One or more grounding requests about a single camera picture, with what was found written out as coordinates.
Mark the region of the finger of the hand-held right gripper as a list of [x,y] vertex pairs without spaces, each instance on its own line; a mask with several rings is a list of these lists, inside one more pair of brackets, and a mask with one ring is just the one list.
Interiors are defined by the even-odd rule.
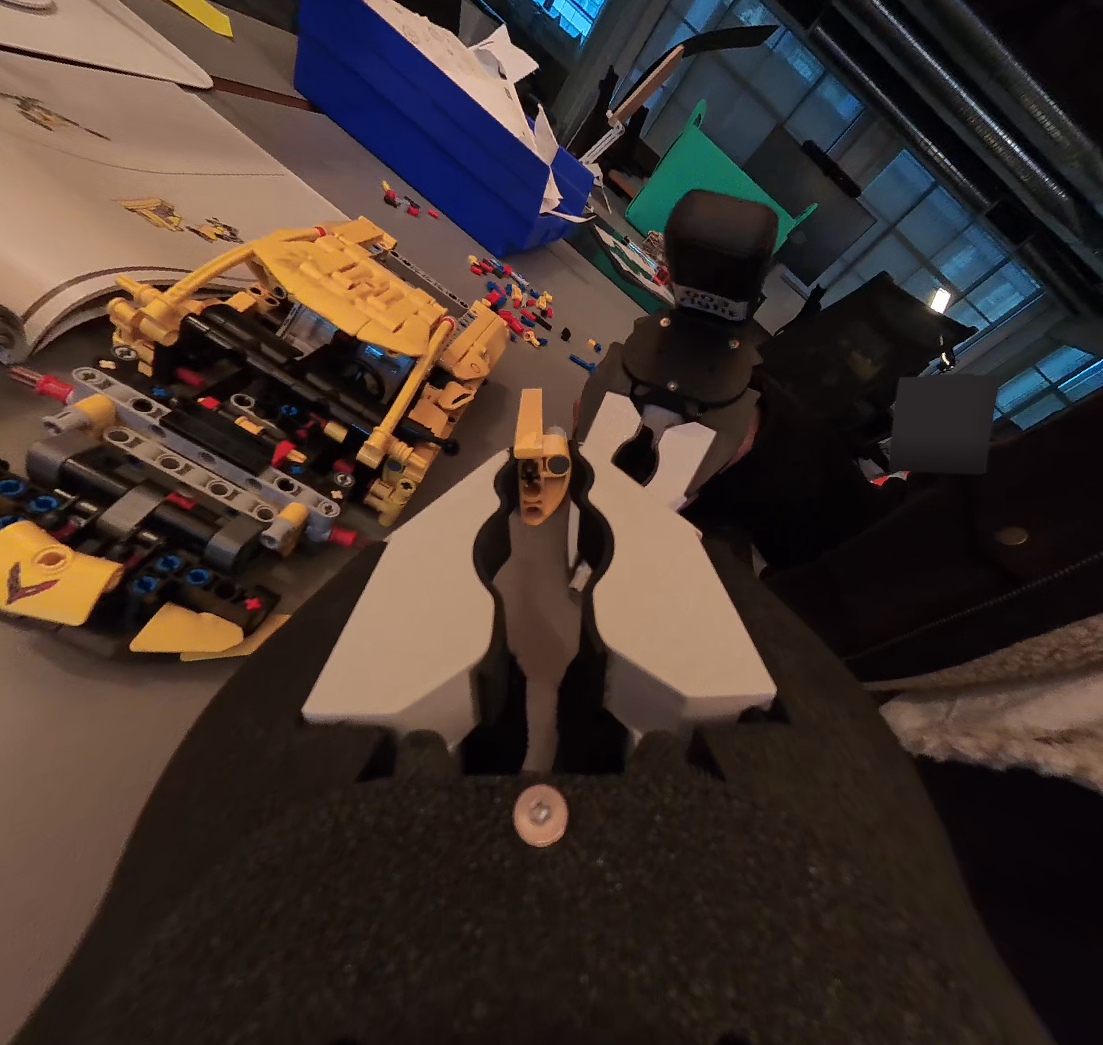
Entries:
[[609,473],[620,474],[658,495],[658,434],[642,418],[627,395],[607,392],[585,435],[587,494],[598,491]]
[[737,442],[733,437],[699,423],[682,423],[658,436],[649,493],[663,506],[679,512],[696,499],[714,474],[733,461]]

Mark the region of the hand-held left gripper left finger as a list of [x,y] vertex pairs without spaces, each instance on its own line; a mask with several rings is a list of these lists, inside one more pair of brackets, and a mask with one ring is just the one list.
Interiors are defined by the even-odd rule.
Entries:
[[510,700],[504,601],[517,465],[490,457],[384,544],[304,701],[312,724],[429,731],[453,749]]

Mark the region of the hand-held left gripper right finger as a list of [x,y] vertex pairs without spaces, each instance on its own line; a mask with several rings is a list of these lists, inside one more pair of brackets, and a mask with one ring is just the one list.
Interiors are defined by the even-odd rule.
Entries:
[[560,684],[560,754],[624,757],[656,732],[770,714],[778,687],[695,527],[572,445],[572,504],[591,575]]

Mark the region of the yellow brick wing piece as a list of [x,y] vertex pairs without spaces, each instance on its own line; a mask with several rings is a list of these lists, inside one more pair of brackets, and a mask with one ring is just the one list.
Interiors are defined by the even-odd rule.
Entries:
[[520,519],[537,527],[563,506],[572,474],[566,431],[544,425],[542,390],[520,391],[513,457],[518,473]]

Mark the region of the person's right forearm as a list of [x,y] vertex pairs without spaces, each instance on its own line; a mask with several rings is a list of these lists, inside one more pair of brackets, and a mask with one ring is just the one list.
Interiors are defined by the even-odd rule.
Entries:
[[875,487],[889,513],[765,583],[871,687],[1101,632],[1101,352],[1004,418],[982,474]]

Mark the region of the grey desk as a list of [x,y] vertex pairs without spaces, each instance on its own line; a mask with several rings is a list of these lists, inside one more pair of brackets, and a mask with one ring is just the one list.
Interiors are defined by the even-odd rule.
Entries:
[[[381,202],[388,179],[421,193],[330,121],[292,85],[296,38],[231,10],[235,40],[218,38],[159,0],[122,0],[206,70],[200,97],[351,217],[390,230],[399,250],[454,294],[472,297],[465,259],[476,243],[447,218],[408,218]],[[547,422],[569,425],[586,342],[627,337],[641,314],[565,242],[520,257],[572,332],[563,344],[506,358],[459,427],[461,452],[433,463],[413,514],[506,442],[518,390],[540,387]],[[12,1038],[65,966],[164,766],[236,661],[167,664],[85,655],[26,623],[2,623],[2,1042]]]

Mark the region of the green plastic carry case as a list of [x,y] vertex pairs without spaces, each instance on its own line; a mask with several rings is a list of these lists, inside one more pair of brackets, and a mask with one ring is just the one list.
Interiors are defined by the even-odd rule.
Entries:
[[682,198],[694,190],[713,191],[769,207],[778,222],[774,250],[781,250],[789,235],[812,215],[817,203],[812,202],[799,214],[783,207],[703,132],[706,113],[707,102],[702,99],[652,175],[627,205],[627,223],[642,234],[662,234],[670,212]]

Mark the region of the scattered small brick pieces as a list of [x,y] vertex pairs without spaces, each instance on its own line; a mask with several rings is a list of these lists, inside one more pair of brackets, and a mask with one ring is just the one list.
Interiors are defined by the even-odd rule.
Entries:
[[553,294],[533,285],[517,268],[493,255],[470,253],[465,257],[468,270],[485,287],[475,302],[454,294],[445,282],[425,271],[399,250],[398,245],[384,250],[381,262],[403,280],[433,294],[457,316],[479,307],[488,308],[504,322],[512,344],[525,342],[536,350],[549,344],[555,316]]

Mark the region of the yellow toy brick car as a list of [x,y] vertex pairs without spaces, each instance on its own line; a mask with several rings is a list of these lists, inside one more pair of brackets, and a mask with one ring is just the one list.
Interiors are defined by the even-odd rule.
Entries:
[[370,218],[277,230],[176,282],[115,279],[109,351],[2,463],[2,519],[121,562],[178,550],[240,579],[261,556],[350,544],[350,504],[392,526],[513,346],[479,307],[457,316],[381,254]]

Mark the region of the yellow black brick panel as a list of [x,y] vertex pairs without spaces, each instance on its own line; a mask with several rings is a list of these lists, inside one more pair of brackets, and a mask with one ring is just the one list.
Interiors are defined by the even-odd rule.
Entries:
[[290,616],[280,596],[178,550],[131,550],[121,562],[82,552],[29,519],[1,532],[2,614],[89,633],[92,646],[183,662],[251,654]]

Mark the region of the white crumpled papers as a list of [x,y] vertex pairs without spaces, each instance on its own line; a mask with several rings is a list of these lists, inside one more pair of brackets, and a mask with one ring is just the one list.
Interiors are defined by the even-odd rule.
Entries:
[[528,125],[516,88],[518,79],[536,70],[535,61],[512,43],[505,25],[469,47],[454,33],[394,0],[360,1],[429,62],[431,70],[464,90],[518,142],[538,154],[545,166],[553,166],[559,143],[546,111],[538,104],[534,125]]

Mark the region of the dark sherpa-lined jacket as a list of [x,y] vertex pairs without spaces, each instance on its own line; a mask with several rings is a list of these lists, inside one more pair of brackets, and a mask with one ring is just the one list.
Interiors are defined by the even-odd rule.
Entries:
[[1102,617],[867,685],[1057,1043],[1102,1041]]

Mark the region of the blue plastic bin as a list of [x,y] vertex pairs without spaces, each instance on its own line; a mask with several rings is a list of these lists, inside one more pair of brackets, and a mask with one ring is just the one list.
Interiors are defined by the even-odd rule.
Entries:
[[299,0],[296,90],[491,254],[569,237],[592,173],[545,163],[421,45],[365,0]]

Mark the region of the open instruction booklet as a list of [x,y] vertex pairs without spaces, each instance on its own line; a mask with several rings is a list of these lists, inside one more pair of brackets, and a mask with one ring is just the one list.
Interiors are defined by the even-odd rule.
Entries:
[[275,230],[345,214],[193,93],[2,54],[2,362],[119,274],[176,282]]

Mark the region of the white board stand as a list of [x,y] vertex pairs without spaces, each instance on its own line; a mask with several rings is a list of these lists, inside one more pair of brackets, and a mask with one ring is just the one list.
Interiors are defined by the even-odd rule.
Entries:
[[186,54],[119,0],[2,0],[1,47],[211,90]]

